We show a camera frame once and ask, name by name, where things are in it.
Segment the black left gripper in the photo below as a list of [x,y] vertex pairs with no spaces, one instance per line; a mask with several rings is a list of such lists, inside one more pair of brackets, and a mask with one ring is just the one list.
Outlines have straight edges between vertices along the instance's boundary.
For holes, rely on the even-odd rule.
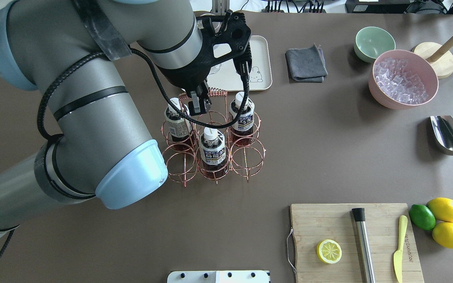
[[200,16],[183,44],[185,52],[171,59],[171,63],[178,66],[158,63],[171,84],[187,91],[191,99],[188,102],[190,116],[207,114],[210,110],[209,87],[204,83],[213,66],[233,60],[239,75],[249,75],[253,64],[250,36],[245,13],[228,11],[224,16]]

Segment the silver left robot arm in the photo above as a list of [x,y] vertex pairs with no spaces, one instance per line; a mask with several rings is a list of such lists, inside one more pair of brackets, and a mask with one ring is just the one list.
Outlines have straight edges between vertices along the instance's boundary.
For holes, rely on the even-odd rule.
[[0,174],[0,238],[29,217],[97,197],[129,206],[168,169],[114,61],[137,54],[209,110],[207,76],[233,59],[245,90],[251,31],[240,11],[196,17],[187,0],[15,0],[0,10],[0,76],[40,91],[46,143]]

